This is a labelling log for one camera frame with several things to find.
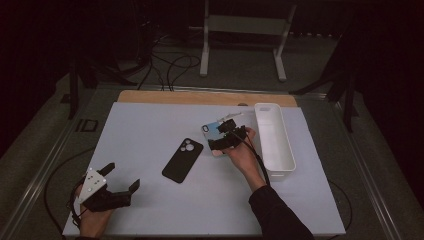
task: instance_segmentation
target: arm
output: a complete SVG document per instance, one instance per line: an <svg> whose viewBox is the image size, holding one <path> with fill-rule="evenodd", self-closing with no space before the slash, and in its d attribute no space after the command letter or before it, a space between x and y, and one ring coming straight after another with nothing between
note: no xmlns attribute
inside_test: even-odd
<svg viewBox="0 0 424 240"><path fill-rule="evenodd" d="M253 139L255 131L251 128L246 130L248 138ZM241 171L253 192L249 203L261 225L265 239L314 239L309 229L303 225L275 190L266 185L259 173L255 155L245 144L225 149L223 152Z"/></svg>
<svg viewBox="0 0 424 240"><path fill-rule="evenodd" d="M77 195L81 192L82 185L77 190ZM106 230L106 226L112 216L113 210L104 212L91 212L84 205L80 205L81 225L80 237L75 240L98 240Z"/></svg>

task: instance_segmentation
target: metal frame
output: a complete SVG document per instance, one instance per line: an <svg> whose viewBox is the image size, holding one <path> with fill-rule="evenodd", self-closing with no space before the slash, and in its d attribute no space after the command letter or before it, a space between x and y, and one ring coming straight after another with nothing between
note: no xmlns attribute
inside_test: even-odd
<svg viewBox="0 0 424 240"><path fill-rule="evenodd" d="M49 174L53 171L55 165L59 161L69 136L77 126L77 120L84 112L93 94L94 90L84 91L83 97L81 99L81 107L76 110L74 118L67 122L66 126L59 134L56 142L52 146L49 155L46 157L31 182L28 184L28 187L22 195L21 200L4 225L2 232L0 232L0 239L13 239L16 233L19 232L20 228L25 222L26 217L31 212L32 207L42 193Z"/></svg>
<svg viewBox="0 0 424 240"><path fill-rule="evenodd" d="M206 77L208 75L210 31L256 33L281 36L280 44L277 48L274 49L273 56L275 60L275 66L277 68L278 80L280 80L281 82L285 82L287 80L287 76L284 70L281 55L283 53L284 45L286 44L287 37L289 35L290 26L295 11L296 5L292 5L287 19L210 15L209 0L205 0L203 51L200 63L200 76Z"/></svg>
<svg viewBox="0 0 424 240"><path fill-rule="evenodd" d="M368 168L366 160L361 154L361 151L356 142L356 139L353 133L349 132L344 125L342 112L343 110L340 105L340 102L335 103L333 106L333 113L336 119L338 120L341 131L345 134L348 144L350 145L350 148L353 151L353 154L356 159L354 163L358 170L359 176L362 179L362 183L364 184L365 190L368 193L368 197L371 201L371 204L374 207L375 213L378 219L380 220L381 227L383 228L383 231L386 234L387 239L401 240L403 238L400 234L400 231L397 228L396 223L394 222L390 214L390 210L387 206L386 201L384 200L384 197L382 196L380 190L377 187L377 183L375 182L374 177L372 176L372 173L370 172Z"/></svg>

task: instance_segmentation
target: metal stand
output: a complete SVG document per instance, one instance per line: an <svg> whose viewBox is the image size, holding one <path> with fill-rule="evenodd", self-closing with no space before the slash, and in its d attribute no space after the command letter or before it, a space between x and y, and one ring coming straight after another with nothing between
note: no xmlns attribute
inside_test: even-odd
<svg viewBox="0 0 424 240"><path fill-rule="evenodd" d="M221 16L209 14L209 0L205 0L205 19L203 27L203 51L200 64L200 76L208 75L209 64L209 32L234 32L234 33L255 33L281 36L281 42L278 48L274 49L273 55L275 66L277 68L278 80L285 82L287 80L284 71L283 60L281 55L286 43L291 22L293 20L296 5L290 8L287 19L270 19L270 18L250 18L236 16Z"/></svg>
<svg viewBox="0 0 424 240"><path fill-rule="evenodd" d="M326 83L334 82L330 90L327 93L326 98L330 102L337 102L345 94L345 103L344 103L344 112L343 112L343 122L349 132L352 132L352 111L353 111L353 97L355 91L355 76L353 73L346 71L337 71L328 77L320 78L318 81L313 82L312 84L303 87L296 91L289 91L289 94L293 95L303 95L314 90L317 87L320 87Z"/></svg>

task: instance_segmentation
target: wooden board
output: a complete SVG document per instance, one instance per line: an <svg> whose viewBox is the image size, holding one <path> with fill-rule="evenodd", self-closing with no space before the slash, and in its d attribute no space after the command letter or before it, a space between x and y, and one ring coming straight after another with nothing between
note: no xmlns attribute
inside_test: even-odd
<svg viewBox="0 0 424 240"><path fill-rule="evenodd" d="M277 103L282 107L297 107L291 95L256 94L256 93L218 93L218 92L163 92L125 90L119 95L118 102L132 103L166 103L166 104L200 104L237 106L255 103Z"/></svg>

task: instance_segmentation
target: table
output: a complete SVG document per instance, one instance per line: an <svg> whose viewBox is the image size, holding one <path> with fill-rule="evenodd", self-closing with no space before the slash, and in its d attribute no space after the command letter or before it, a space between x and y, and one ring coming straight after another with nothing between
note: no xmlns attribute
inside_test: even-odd
<svg viewBox="0 0 424 240"><path fill-rule="evenodd" d="M238 103L264 101L289 106L282 110L297 163L297 169L284 181L271 182L273 188L314 235L343 234L321 162L293 97L159 91L121 93L91 160L94 169L116 163L116 169L106 176L112 192L126 190L137 178L141 180L132 206L115 211L105 234L260 235L260 226L247 203L251 192L243 175L226 157L212 156L200 126L232 111L252 109L234 106ZM163 177L161 171L185 137L202 143L205 149L185 181L177 184ZM71 219L64 234L78 234Z"/></svg>

